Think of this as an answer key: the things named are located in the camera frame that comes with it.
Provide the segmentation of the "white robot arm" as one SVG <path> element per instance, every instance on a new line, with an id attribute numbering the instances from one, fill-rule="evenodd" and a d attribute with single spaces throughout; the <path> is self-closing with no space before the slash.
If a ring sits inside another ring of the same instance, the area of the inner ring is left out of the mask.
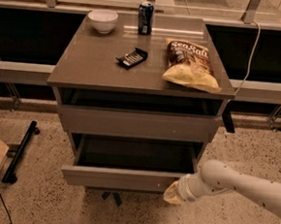
<path id="1" fill-rule="evenodd" d="M 242 174 L 225 163 L 207 160 L 194 174 L 182 176 L 163 194 L 166 202 L 181 205 L 202 196 L 235 191 L 281 218 L 281 183 Z"/>

